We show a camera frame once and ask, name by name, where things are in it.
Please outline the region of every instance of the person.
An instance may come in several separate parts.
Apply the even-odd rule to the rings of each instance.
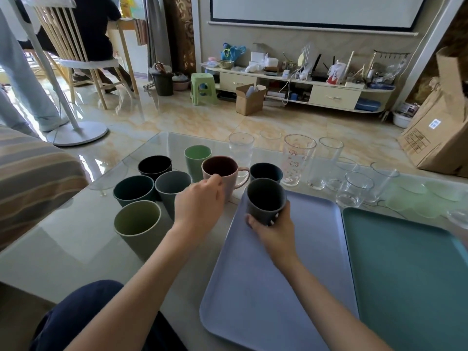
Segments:
[[[31,351],[184,350],[158,311],[178,272],[214,227],[223,208],[219,175],[194,183],[179,193],[175,198],[172,228],[130,281],[125,286],[101,281],[108,290],[103,285],[96,290],[96,283],[92,283],[90,290],[97,297],[86,293],[85,286],[74,292],[78,295],[65,298],[39,325]],[[391,350],[301,263],[294,243],[289,202],[270,227],[261,225],[250,215],[246,219],[331,351]]]
[[[83,40],[86,51],[86,56],[90,61],[103,61],[109,60],[113,57],[112,43],[110,42],[107,33],[108,20],[117,21],[122,16],[116,4],[112,0],[74,0],[76,8],[73,9],[73,14],[76,19],[76,24],[79,29],[79,34]],[[25,18],[26,9],[24,5],[19,5],[20,12]],[[37,34],[38,41],[44,51],[59,56],[54,45],[50,41],[49,36],[41,27]],[[32,44],[29,40],[20,41],[23,49],[32,49]],[[116,78],[120,79],[116,70],[113,67],[105,68]],[[132,79],[127,71],[120,65],[120,73],[127,85],[133,90]],[[112,84],[112,81],[107,78],[102,71],[98,70],[101,81],[105,84]],[[89,69],[76,69],[73,74],[74,81],[83,81],[85,79],[92,79]],[[106,92],[116,90],[117,88],[106,89]]]
[[[21,31],[25,35],[26,33],[15,18],[8,0],[0,0],[0,29],[0,66],[9,77],[18,100],[38,122],[41,131],[51,131],[67,123],[68,118],[60,117],[57,108],[29,67],[26,56],[15,37]],[[3,90],[1,92],[0,119],[3,123],[21,133],[37,137],[37,134],[9,101],[8,96]]]

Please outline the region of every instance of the projector screen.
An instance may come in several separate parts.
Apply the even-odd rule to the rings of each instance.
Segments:
[[[424,0],[211,0],[211,21],[411,31]]]

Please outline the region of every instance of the hello kitty glass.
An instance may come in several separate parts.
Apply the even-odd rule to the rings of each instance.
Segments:
[[[286,186],[295,186],[299,183],[302,171],[316,146],[315,140],[305,135],[288,134],[284,137],[281,183]]]

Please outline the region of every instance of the green plastic stool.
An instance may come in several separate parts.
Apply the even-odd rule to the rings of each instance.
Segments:
[[[213,75],[202,72],[195,73],[191,76],[190,98],[192,103],[198,106],[198,101],[201,100],[201,94],[204,93],[203,100],[208,100],[211,103],[216,103],[216,86],[214,84]],[[206,85],[206,89],[200,89],[200,85]]]

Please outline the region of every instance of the mug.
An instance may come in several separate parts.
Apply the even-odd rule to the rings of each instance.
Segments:
[[[202,163],[211,157],[211,149],[204,145],[194,145],[185,149],[185,162],[193,182],[203,179]]]
[[[253,180],[246,189],[247,213],[264,225],[269,225],[286,205],[286,192],[272,179]]]
[[[208,179],[214,174],[221,176],[224,184],[225,203],[231,198],[233,191],[246,184],[250,178],[250,170],[248,167],[239,167],[237,162],[228,156],[213,156],[203,161],[202,164],[203,178]],[[237,172],[247,171],[246,178],[236,185]]]
[[[250,167],[250,181],[259,178],[272,179],[279,183],[283,178],[283,171],[276,165],[268,162],[259,162]]]
[[[161,208],[152,201],[124,206],[114,218],[114,230],[138,257],[146,261],[166,235],[161,229]]]
[[[154,182],[163,173],[172,171],[172,160],[164,155],[150,156],[140,161],[138,164],[138,171],[143,176],[151,177]],[[156,200],[161,200],[157,191]]]
[[[167,213],[174,220],[176,194],[192,184],[190,175],[183,171],[169,171],[156,179],[155,188],[162,198]]]
[[[131,176],[121,180],[112,191],[122,207],[136,201],[155,201],[155,183],[148,176]]]

